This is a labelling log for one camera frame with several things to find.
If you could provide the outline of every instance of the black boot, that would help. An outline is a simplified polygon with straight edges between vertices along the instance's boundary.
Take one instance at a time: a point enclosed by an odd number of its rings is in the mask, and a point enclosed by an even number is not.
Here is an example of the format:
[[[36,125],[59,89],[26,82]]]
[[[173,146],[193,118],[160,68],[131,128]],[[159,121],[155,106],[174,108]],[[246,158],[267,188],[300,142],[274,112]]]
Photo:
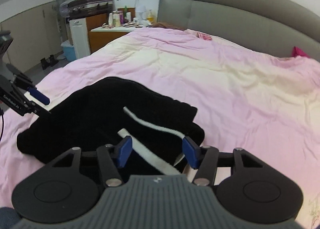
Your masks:
[[[54,55],[50,55],[49,60],[50,60],[50,66],[52,67],[59,62],[54,58]]]
[[[50,67],[50,63],[46,61],[45,58],[40,60],[42,69],[45,70],[47,67]]]

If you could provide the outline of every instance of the bed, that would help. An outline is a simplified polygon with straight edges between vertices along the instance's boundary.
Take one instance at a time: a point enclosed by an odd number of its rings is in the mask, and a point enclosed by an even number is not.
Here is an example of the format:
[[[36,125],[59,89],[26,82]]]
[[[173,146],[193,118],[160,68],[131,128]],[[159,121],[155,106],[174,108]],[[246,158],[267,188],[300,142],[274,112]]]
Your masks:
[[[107,76],[189,103],[198,108],[194,122],[205,131],[204,145],[242,147],[294,180],[304,194],[296,221],[316,228],[320,17],[289,0],[159,0],[158,21],[212,40],[172,29],[134,31],[46,76],[37,85],[51,99],[44,107]],[[294,46],[312,59],[291,58]],[[16,147],[17,135],[36,119],[11,109],[4,115],[0,206],[11,207],[16,184],[43,166]]]

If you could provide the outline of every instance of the white tabletop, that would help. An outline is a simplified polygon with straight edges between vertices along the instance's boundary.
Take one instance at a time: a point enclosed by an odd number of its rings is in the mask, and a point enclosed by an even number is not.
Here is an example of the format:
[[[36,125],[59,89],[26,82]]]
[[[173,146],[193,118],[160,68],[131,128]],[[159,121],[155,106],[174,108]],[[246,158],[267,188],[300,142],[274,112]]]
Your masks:
[[[132,32],[134,30],[139,30],[139,28],[136,27],[114,27],[114,28],[102,28],[102,27],[98,27],[95,29],[92,29],[92,32]]]

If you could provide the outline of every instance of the brown pillow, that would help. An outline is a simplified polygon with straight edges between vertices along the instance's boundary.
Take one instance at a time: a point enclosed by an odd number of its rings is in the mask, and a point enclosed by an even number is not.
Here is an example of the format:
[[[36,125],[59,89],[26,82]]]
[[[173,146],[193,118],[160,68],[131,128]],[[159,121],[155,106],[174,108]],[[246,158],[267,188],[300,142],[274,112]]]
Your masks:
[[[152,25],[152,28],[164,28],[164,29],[173,29],[173,30],[180,30],[180,31],[185,31],[186,30],[186,28],[177,27],[177,26],[171,25],[171,24],[166,23],[166,22],[154,23]]]

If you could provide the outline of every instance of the bedside table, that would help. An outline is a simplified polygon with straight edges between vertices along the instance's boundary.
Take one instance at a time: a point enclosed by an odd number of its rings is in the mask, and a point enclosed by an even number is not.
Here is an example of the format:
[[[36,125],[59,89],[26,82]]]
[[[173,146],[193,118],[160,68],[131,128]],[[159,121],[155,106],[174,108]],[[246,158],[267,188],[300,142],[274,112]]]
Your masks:
[[[89,31],[91,53],[103,48],[109,42],[120,38],[129,32],[138,30],[136,27],[115,27],[112,29],[98,27]]]

